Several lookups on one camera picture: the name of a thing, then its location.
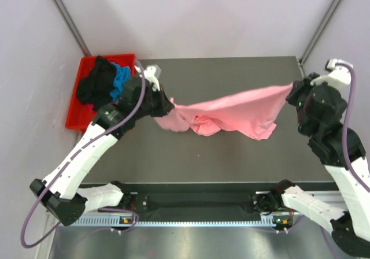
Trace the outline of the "pink t shirt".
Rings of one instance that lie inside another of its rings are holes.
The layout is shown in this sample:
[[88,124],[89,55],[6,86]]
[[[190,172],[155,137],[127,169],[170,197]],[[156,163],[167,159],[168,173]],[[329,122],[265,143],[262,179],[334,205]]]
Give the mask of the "pink t shirt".
[[192,105],[177,105],[163,117],[155,118],[164,130],[193,130],[200,136],[211,136],[221,130],[238,131],[255,139],[268,139],[276,128],[275,120],[293,89],[269,86],[239,92]]

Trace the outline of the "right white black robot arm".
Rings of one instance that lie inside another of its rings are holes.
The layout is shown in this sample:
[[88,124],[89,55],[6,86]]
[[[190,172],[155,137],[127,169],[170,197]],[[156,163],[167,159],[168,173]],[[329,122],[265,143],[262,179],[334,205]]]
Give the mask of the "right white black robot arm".
[[298,132],[332,176],[346,209],[328,205],[282,180],[268,193],[267,211],[295,210],[331,234],[336,245],[353,257],[369,257],[369,192],[356,179],[369,180],[368,161],[360,137],[341,123],[347,102],[329,82],[316,84],[311,73],[293,83],[286,101],[297,111]]

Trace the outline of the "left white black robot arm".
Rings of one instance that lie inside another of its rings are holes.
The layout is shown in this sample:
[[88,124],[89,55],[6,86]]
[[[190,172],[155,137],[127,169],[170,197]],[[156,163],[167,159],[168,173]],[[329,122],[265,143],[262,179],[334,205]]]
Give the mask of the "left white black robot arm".
[[120,183],[90,188],[80,188],[80,184],[101,156],[134,128],[136,121],[146,116],[166,116],[173,108],[156,77],[130,78],[124,83],[118,102],[101,107],[63,162],[45,178],[35,179],[30,190],[64,226],[92,210],[128,209],[131,197]]

